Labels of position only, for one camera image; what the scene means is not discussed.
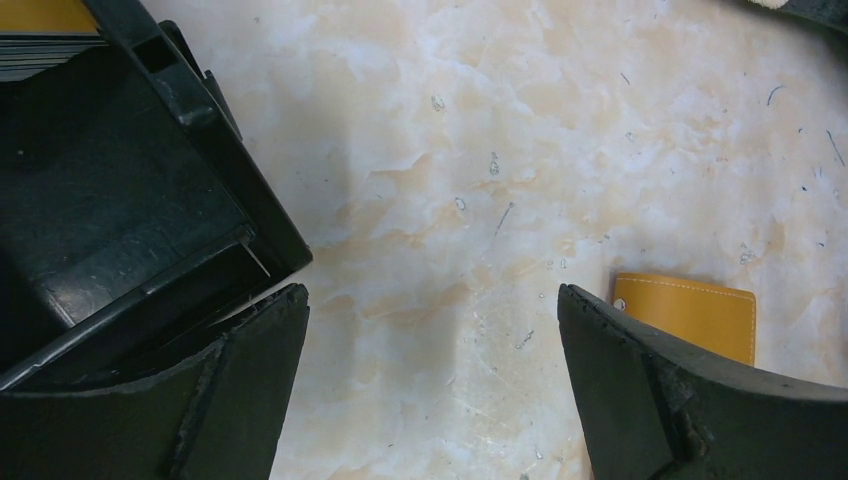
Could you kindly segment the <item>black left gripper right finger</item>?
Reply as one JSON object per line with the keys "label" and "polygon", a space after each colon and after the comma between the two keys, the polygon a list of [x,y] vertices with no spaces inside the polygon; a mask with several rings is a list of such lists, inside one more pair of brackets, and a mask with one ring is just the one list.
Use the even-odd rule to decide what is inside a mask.
{"label": "black left gripper right finger", "polygon": [[575,285],[558,322],[598,479],[843,479],[847,392],[711,353]]}

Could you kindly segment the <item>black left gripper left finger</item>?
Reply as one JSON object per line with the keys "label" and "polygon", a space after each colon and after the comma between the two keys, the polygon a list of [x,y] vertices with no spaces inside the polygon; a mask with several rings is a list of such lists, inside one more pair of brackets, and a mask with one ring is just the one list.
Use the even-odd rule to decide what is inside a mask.
{"label": "black left gripper left finger", "polygon": [[5,479],[266,479],[310,308],[291,284],[71,384],[1,395]]}

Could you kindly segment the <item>black plastic box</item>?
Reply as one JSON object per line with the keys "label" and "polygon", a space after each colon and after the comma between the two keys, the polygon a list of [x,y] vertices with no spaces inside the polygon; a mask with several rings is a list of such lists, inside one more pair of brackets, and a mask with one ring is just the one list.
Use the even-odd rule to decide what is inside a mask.
{"label": "black plastic box", "polygon": [[82,2],[104,46],[1,82],[6,391],[116,371],[312,259],[180,27]]}

